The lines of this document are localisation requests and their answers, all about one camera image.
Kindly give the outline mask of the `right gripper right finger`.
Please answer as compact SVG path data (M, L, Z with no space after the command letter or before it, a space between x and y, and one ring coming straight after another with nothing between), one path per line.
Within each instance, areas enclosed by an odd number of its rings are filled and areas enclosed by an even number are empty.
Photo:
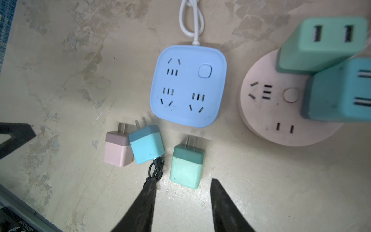
M211 181L211 203L215 232L254 232L217 179Z

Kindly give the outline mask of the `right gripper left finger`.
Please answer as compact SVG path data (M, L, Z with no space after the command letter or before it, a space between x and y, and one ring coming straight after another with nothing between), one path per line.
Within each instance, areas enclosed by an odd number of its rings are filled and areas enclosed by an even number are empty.
M156 191L155 179L148 179L138 197L112 232L152 231Z

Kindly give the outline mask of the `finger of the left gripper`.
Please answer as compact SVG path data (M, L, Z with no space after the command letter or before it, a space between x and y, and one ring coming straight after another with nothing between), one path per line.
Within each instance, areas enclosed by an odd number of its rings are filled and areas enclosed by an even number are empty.
M32 126L27 123L1 122L1 134L10 136L8 140L1 143L1 159L36 137Z

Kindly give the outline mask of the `teal charger adapter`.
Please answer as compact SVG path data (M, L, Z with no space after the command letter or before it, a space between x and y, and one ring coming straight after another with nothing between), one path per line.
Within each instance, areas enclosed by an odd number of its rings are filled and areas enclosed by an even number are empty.
M349 59L309 77L301 115L325 122L369 122L371 60Z

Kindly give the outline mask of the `green charger adapter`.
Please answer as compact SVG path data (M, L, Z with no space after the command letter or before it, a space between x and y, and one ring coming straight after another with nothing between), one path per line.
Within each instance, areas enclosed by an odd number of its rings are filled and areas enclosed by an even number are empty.
M185 144L180 143L174 147L170 181L197 189L202 177L205 150L197 147L198 137L195 137L192 146L189 138Z
M314 74L364 50L368 21L363 17L318 17L300 23L277 54L280 73Z

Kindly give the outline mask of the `pink charger adapter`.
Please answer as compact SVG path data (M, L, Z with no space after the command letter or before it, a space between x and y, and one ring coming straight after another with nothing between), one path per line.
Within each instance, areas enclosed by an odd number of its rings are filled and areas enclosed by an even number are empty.
M104 162L125 167L134 160L133 151L126 133L126 124L119 123L116 131L110 131L105 137Z

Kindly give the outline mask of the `blue charger adapter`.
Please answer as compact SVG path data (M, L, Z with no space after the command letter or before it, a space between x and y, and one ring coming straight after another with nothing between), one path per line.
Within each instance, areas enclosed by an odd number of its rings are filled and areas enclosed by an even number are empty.
M159 158L165 154L164 144L157 125L147 125L142 117L143 127L135 121L137 130L129 134L129 141L137 164Z

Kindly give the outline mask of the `pink round power strip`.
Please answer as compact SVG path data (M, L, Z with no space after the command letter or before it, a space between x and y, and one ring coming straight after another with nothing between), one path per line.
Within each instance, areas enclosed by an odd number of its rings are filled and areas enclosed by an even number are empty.
M244 124L270 142L302 147L334 135L342 123L305 119L301 116L307 75L277 72L278 50L260 58L247 72L238 97Z

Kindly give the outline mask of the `blue square power strip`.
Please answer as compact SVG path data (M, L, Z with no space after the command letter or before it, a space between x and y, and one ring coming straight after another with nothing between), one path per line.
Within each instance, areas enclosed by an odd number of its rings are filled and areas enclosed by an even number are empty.
M150 107L159 118L196 128L211 125L221 106L227 61L217 49L173 45L158 57Z

